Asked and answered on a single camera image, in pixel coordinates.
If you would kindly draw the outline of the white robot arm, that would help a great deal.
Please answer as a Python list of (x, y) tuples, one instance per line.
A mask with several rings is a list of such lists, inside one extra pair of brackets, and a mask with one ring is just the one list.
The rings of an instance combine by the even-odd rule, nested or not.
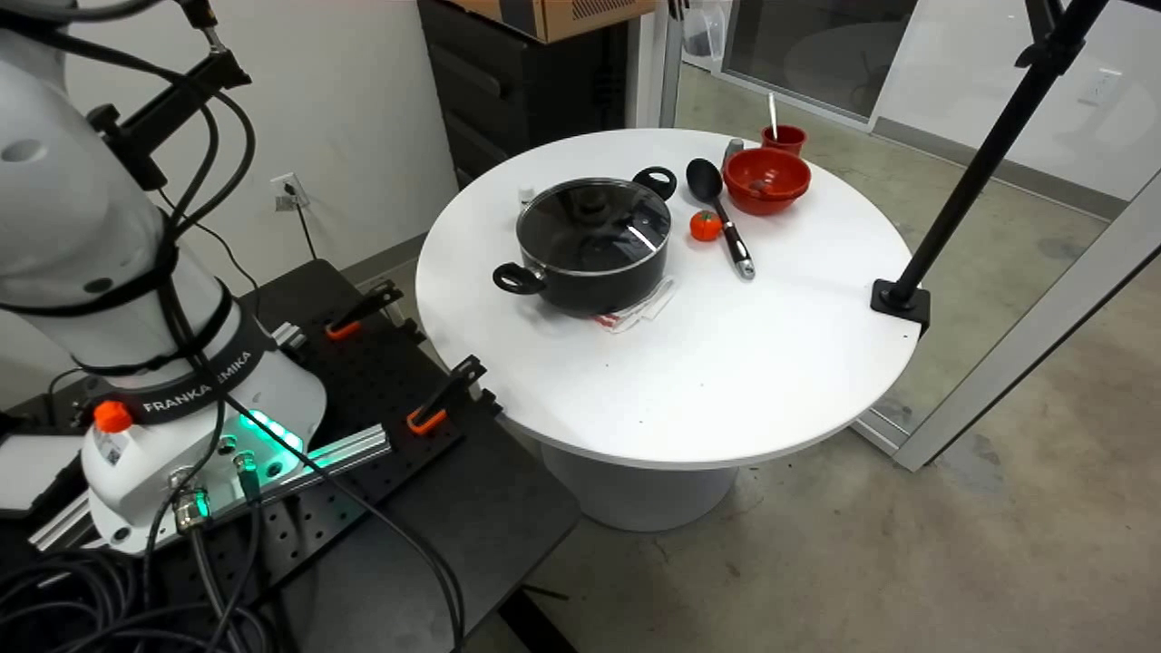
[(194, 214), (153, 204), (153, 148), (244, 81), (210, 43), (123, 119), (78, 112), (43, 59), (0, 60), (0, 302), (105, 384), (78, 465), (123, 556), (284, 478), (327, 412), (321, 380), (182, 246)]

